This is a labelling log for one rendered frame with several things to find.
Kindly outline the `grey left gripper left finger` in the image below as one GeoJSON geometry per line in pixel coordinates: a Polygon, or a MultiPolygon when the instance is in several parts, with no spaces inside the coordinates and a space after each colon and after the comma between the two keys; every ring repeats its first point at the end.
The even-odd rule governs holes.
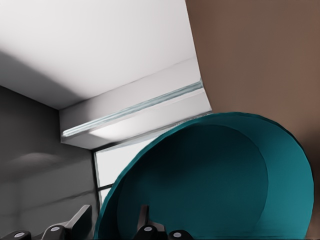
{"type": "Polygon", "coordinates": [[[49,226],[41,240],[84,240],[92,229],[92,206],[84,205],[68,221],[49,226]]]}

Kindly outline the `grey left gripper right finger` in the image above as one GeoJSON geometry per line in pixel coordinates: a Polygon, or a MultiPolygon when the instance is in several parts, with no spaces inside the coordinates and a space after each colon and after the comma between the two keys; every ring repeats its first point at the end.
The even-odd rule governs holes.
{"type": "Polygon", "coordinates": [[[139,212],[137,232],[132,240],[166,240],[165,226],[149,218],[149,206],[142,205],[139,212]]]}

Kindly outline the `blue plate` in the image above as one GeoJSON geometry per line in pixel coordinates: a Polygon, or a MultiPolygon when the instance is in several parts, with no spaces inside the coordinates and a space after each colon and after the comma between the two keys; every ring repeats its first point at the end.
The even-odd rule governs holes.
{"type": "Polygon", "coordinates": [[[151,221],[196,240],[299,240],[314,181],[303,147],[283,126],[216,113],[176,126],[134,157],[102,204],[94,238],[132,239],[142,205],[151,221]]]}

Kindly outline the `silver frame post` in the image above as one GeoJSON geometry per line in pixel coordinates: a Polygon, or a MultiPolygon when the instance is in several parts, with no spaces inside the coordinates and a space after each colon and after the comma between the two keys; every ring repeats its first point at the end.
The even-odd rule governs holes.
{"type": "Polygon", "coordinates": [[[211,112],[196,57],[61,110],[64,144],[95,150],[211,112]]]}

